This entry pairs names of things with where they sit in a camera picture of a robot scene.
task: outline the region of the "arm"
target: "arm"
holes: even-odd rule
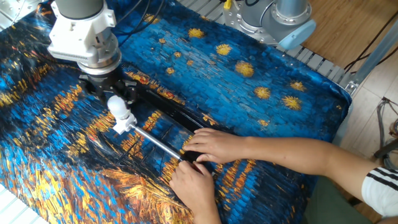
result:
[[[212,129],[198,130],[186,150],[204,152],[198,161],[260,159],[297,172],[324,175],[363,201],[366,175],[378,167],[330,143],[304,138],[243,138]]]

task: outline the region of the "black cable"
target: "black cable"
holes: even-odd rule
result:
[[[381,63],[385,62],[389,57],[391,57],[393,54],[395,54],[398,51],[398,46],[387,56],[385,56],[379,63],[377,63],[376,66],[380,65]]]
[[[386,144],[389,144],[390,142],[386,142],[384,140],[384,126],[383,126],[383,114],[384,114],[384,108],[385,105],[389,105],[391,107],[391,109],[393,110],[393,112],[395,112],[396,115],[398,115],[397,111],[394,109],[394,107],[392,105],[396,105],[398,106],[397,103],[387,99],[387,98],[383,98],[382,101],[378,104],[377,106],[377,120],[379,121],[379,132],[380,132],[380,149],[382,149],[384,146],[386,146]],[[398,169],[398,167],[396,167],[390,160],[390,156],[389,156],[390,152],[388,152],[386,155],[383,156],[383,162],[384,165],[388,168],[388,169]]]
[[[147,24],[145,24],[143,27],[141,27],[140,29],[138,29],[135,32],[133,32],[133,34],[136,34],[136,33],[140,32],[140,31],[143,31],[146,27],[148,27],[149,25],[151,25],[155,21],[155,19],[157,18],[157,16],[159,15],[160,11],[163,8],[164,2],[165,2],[165,0],[162,0],[162,2],[160,3],[160,6],[157,9],[157,12],[155,13],[154,17]]]
[[[255,4],[257,4],[258,2],[259,2],[260,0],[255,0],[253,3],[248,3],[248,0],[244,0],[244,3],[247,5],[247,6],[253,6],[253,5],[255,5]]]
[[[159,15],[160,11],[162,10],[162,8],[163,8],[163,6],[164,6],[164,3],[165,3],[165,0],[162,0],[162,2],[160,3],[159,8],[157,9],[157,12],[155,13],[155,15],[153,16],[153,18],[152,18],[147,24],[145,24],[143,27],[141,27],[141,28],[139,28],[139,29],[138,29],[138,26],[136,26],[131,32],[128,32],[128,33],[126,33],[126,34],[123,34],[123,35],[128,35],[128,36],[127,36],[126,39],[124,39],[124,41],[122,41],[122,42],[120,43],[119,46],[122,46],[122,45],[130,38],[130,36],[132,36],[133,34],[136,34],[136,33],[140,32],[140,31],[144,30],[144,29],[145,29],[146,27],[148,27],[149,25],[151,25],[151,24],[155,21],[155,19],[157,18],[157,16]],[[142,15],[142,17],[141,17],[142,20],[144,20],[143,18],[145,17],[145,15],[146,15],[146,11],[145,11],[145,13],[143,13],[143,15]]]
[[[144,11],[144,13],[142,14],[142,16],[141,16],[141,18],[140,18],[138,24],[135,26],[135,28],[133,28],[133,30],[130,31],[130,32],[121,32],[121,35],[130,35],[130,34],[132,34],[133,32],[135,32],[135,31],[138,29],[138,27],[142,24],[142,22],[144,22],[145,15],[147,14],[147,11],[148,11],[148,9],[149,9],[149,6],[150,6],[151,1],[152,1],[152,0],[148,0],[147,7],[145,8],[145,11]]]
[[[127,18],[127,16],[129,16],[134,10],[136,10],[136,8],[141,4],[141,2],[142,2],[142,0],[139,0],[137,2],[137,4],[135,6],[133,6],[126,15],[124,15],[122,18],[120,18],[120,20],[117,21],[117,24],[122,22],[125,18]]]
[[[365,52],[372,46],[372,44],[376,41],[376,39],[381,35],[381,33],[384,31],[384,29],[386,29],[386,27],[394,20],[394,18],[398,16],[398,11],[392,15],[392,17],[386,22],[386,24],[381,28],[381,30],[377,33],[377,35],[373,38],[373,40],[368,44],[368,46],[362,51],[362,53],[358,56],[357,59],[353,60],[351,63],[349,63],[344,70],[346,70],[346,73],[349,72],[352,67],[354,66],[354,64],[366,57],[368,57],[370,54],[368,54],[367,56],[364,56],[362,59],[362,55],[365,54]]]

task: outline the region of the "cable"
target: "cable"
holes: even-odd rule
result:
[[[391,141],[393,141],[393,139],[390,139],[387,142],[385,142],[385,140],[384,140],[384,127],[383,127],[383,120],[382,120],[382,116],[384,114],[385,105],[389,105],[391,107],[391,109],[393,110],[393,112],[395,112],[395,114],[398,115],[398,112],[394,109],[392,104],[398,106],[397,103],[392,102],[391,100],[389,100],[387,98],[383,98],[382,101],[377,106],[377,119],[379,121],[379,132],[380,132],[380,149],[382,149],[386,144],[389,144]],[[396,121],[391,124],[389,130],[390,130],[390,135],[392,137],[398,138],[398,135],[397,135],[398,134],[398,119],[396,119]],[[388,154],[386,154],[383,157],[384,165],[388,169],[398,170],[398,167],[396,167],[394,165],[394,163],[391,162],[391,160],[390,160],[390,156],[389,156],[390,153],[391,152],[389,152]]]
[[[149,9],[149,6],[150,6],[151,1],[152,1],[152,0],[148,0],[147,7],[145,8],[145,11],[144,11],[144,13],[142,14],[142,16],[141,16],[141,18],[140,18],[138,24],[135,26],[135,28],[133,28],[133,30],[130,31],[130,32],[123,32],[123,31],[121,31],[121,32],[120,32],[120,35],[131,35],[133,32],[135,32],[135,31],[138,29],[138,27],[142,24],[142,22],[143,22],[144,19],[145,19],[145,15],[147,14],[147,11],[148,11],[148,9]]]
[[[381,33],[384,31],[384,29],[386,29],[386,27],[394,20],[394,18],[396,16],[398,16],[398,11],[394,15],[392,15],[392,17],[386,22],[386,24],[381,28],[381,30],[377,33],[377,35],[373,38],[373,40],[368,44],[368,46],[362,51],[362,53],[358,56],[358,58],[355,59],[354,61],[352,61],[351,63],[349,63],[344,68],[344,70],[346,70],[345,73],[349,72],[356,62],[358,62],[362,59],[365,59],[370,55],[370,54],[368,54],[367,56],[364,56],[363,58],[361,58],[362,55],[364,55],[365,52],[372,46],[372,44],[376,41],[376,39],[381,35]]]
[[[155,13],[154,17],[147,24],[145,24],[143,27],[141,27],[140,29],[138,29],[135,32],[133,32],[133,34],[136,34],[138,32],[143,31],[146,27],[148,27],[149,25],[151,25],[155,21],[155,19],[157,18],[157,16],[159,15],[160,11],[163,8],[164,2],[165,2],[165,0],[162,0],[162,2],[160,3],[160,6],[157,9],[157,12]]]
[[[377,63],[377,65],[376,66],[378,66],[378,65],[380,65],[381,63],[383,63],[383,62],[385,62],[389,57],[391,57],[393,54],[395,54],[396,52],[398,51],[398,46],[391,52],[391,53],[389,53],[387,56],[385,56],[379,63]]]
[[[15,21],[17,20],[19,14],[21,13],[21,11],[22,11],[22,9],[23,9],[23,7],[24,7],[25,2],[26,2],[26,0],[24,0],[24,1],[22,2],[21,7],[19,8],[18,14],[17,14],[17,16],[14,18],[14,20],[11,22],[11,25],[10,25],[10,26],[14,25]]]
[[[141,4],[141,2],[142,2],[142,0],[139,0],[137,2],[137,4],[135,6],[133,6],[126,15],[124,15],[122,18],[120,18],[120,20],[117,21],[117,24],[122,22],[125,18],[127,18],[127,16],[129,16],[134,10],[136,10],[136,8]]]
[[[260,0],[255,0],[253,3],[248,3],[248,0],[244,0],[244,3],[247,5],[247,6],[253,6],[253,5],[255,5],[255,4],[257,4],[258,2],[259,2]]]
[[[138,29],[138,26],[136,26],[132,31],[123,34],[123,35],[127,35],[127,38],[125,38],[124,41],[122,41],[122,42],[120,43],[119,46],[122,46],[122,45],[130,38],[130,36],[132,36],[133,34],[136,34],[136,33],[140,32],[140,31],[144,30],[144,29],[145,29],[146,27],[148,27],[149,25],[151,25],[151,24],[155,21],[155,19],[157,18],[157,16],[159,15],[160,11],[162,10],[162,8],[163,8],[163,6],[164,6],[164,3],[165,3],[165,0],[162,0],[162,2],[160,3],[159,8],[157,9],[157,12],[155,13],[155,15],[153,16],[153,18],[152,18],[147,24],[145,24],[144,26],[142,26],[142,27],[139,28],[139,29]],[[146,15],[146,11],[147,11],[147,10],[145,10],[145,12],[143,13],[143,15],[142,15],[142,17],[141,17],[141,20],[140,20],[140,22],[139,22],[138,25],[140,25],[140,24],[142,23],[142,21],[144,20],[144,17],[145,17],[145,15]]]

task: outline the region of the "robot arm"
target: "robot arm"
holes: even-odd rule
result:
[[[311,12],[308,0],[243,0],[224,7],[227,26],[287,50],[300,45],[315,30]]]

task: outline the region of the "white sleeve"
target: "white sleeve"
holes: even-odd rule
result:
[[[398,170],[372,170],[363,181],[362,197],[380,215],[398,216]]]

